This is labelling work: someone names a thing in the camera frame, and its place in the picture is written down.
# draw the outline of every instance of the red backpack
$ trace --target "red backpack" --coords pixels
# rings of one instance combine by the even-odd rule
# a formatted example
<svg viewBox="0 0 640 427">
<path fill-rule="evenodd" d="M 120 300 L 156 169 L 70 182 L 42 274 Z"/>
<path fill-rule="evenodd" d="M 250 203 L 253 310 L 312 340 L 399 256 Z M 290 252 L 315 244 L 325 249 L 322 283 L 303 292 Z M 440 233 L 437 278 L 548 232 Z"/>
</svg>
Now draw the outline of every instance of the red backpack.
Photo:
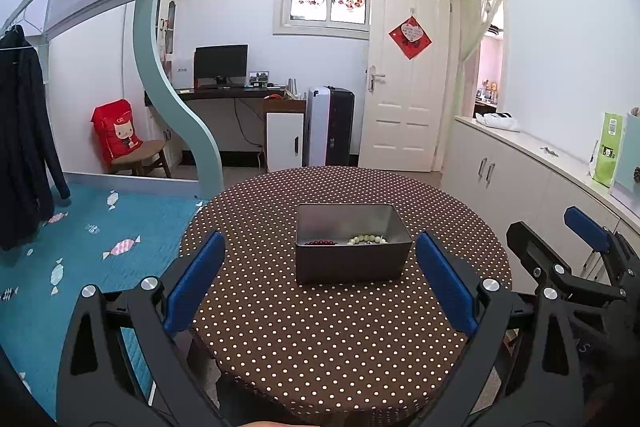
<svg viewBox="0 0 640 427">
<path fill-rule="evenodd" d="M 131 105 L 124 99 L 96 107 L 91 121 L 108 168 L 113 159 L 125 156 L 142 145 L 133 127 Z"/>
</svg>

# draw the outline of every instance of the blue gripper pad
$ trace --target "blue gripper pad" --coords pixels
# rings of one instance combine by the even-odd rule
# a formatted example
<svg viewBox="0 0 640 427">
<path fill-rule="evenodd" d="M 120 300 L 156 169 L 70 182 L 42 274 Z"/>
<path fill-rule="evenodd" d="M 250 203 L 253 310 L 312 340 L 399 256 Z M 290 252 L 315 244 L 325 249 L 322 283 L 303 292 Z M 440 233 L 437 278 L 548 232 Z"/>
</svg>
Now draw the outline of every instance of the blue gripper pad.
<svg viewBox="0 0 640 427">
<path fill-rule="evenodd" d="M 607 232 L 576 206 L 570 206 L 564 213 L 564 223 L 573 230 L 581 240 L 600 253 L 609 251 Z"/>
<path fill-rule="evenodd" d="M 166 300 L 163 326 L 169 336 L 191 326 L 193 317 L 224 260 L 225 238 L 220 232 L 216 232 L 200 247 L 195 259 Z"/>
<path fill-rule="evenodd" d="M 415 240 L 415 256 L 451 326 L 471 338 L 478 329 L 474 298 L 444 253 L 429 235 L 422 232 Z"/>
</svg>

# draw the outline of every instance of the brown tablecloth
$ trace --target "brown tablecloth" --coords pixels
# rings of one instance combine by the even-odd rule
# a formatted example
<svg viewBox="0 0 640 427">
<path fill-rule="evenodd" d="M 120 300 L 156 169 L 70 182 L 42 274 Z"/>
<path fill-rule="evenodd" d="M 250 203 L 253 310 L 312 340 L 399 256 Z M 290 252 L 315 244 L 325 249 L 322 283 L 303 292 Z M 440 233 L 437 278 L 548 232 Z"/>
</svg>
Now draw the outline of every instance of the brown tablecloth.
<svg viewBox="0 0 640 427">
<path fill-rule="evenodd" d="M 432 230 L 482 277 L 510 287 L 504 250 L 482 219 L 444 192 L 348 167 L 265 174 L 229 188 L 191 221 L 183 255 L 211 229 L 226 237 L 225 262 L 194 319 L 222 371 L 310 423 L 343 412 L 368 425 L 411 415 L 446 377 L 464 335 L 444 317 L 413 248 L 398 281 L 298 286 L 300 203 L 390 203 L 413 237 Z"/>
</svg>

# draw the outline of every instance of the wooden stool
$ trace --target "wooden stool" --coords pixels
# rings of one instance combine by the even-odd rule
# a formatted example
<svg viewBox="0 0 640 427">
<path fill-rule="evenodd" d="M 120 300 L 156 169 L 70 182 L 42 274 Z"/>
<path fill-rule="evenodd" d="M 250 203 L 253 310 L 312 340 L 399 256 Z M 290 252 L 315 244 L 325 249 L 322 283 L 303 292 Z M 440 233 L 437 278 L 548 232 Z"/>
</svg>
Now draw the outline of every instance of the wooden stool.
<svg viewBox="0 0 640 427">
<path fill-rule="evenodd" d="M 109 174 L 115 174 L 118 171 L 131 169 L 132 176 L 146 176 L 152 170 L 162 167 L 166 177 L 171 178 L 171 171 L 169 170 L 169 165 L 164 156 L 163 149 L 165 145 L 166 142 L 164 140 L 149 140 L 144 142 L 142 146 L 138 147 L 133 152 L 114 159 L 111 162 Z M 142 165 L 144 160 L 153 159 L 156 154 L 159 158 L 151 163 L 151 165 Z"/>
</svg>

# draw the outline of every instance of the silver screw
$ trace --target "silver screw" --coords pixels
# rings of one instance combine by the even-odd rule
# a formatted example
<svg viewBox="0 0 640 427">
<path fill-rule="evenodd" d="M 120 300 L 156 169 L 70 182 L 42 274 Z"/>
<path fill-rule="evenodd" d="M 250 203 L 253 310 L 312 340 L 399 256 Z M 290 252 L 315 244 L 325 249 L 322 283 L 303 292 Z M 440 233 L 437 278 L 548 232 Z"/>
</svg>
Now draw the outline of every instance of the silver screw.
<svg viewBox="0 0 640 427">
<path fill-rule="evenodd" d="M 95 294 L 95 286 L 90 284 L 82 288 L 82 297 L 93 297 Z"/>
<path fill-rule="evenodd" d="M 146 277 L 142 280 L 140 286 L 142 286 L 143 290 L 152 290 L 153 288 L 158 286 L 158 279 L 156 279 L 155 277 Z"/>
<path fill-rule="evenodd" d="M 495 279 L 485 279 L 482 281 L 482 286 L 488 292 L 497 292 L 500 289 L 500 283 Z"/>
<path fill-rule="evenodd" d="M 549 288 L 548 286 L 542 291 L 544 296 L 549 300 L 555 300 L 558 298 L 558 292 L 553 288 Z"/>
</svg>

